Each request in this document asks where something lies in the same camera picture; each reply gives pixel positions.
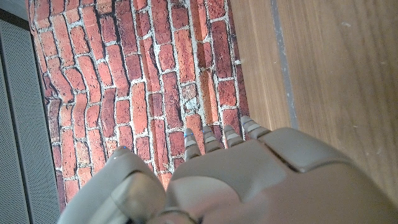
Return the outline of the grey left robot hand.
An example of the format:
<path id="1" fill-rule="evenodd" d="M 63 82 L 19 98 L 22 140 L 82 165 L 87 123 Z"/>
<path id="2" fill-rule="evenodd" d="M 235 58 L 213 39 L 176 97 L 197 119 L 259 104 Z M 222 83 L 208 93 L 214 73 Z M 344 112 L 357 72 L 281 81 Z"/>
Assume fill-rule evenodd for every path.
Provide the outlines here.
<path id="1" fill-rule="evenodd" d="M 209 127 L 201 151 L 184 132 L 185 160 L 164 187 L 127 147 L 74 196 L 60 223 L 396 223 L 397 206 L 354 162 L 292 128 L 242 118 L 245 141 Z"/>

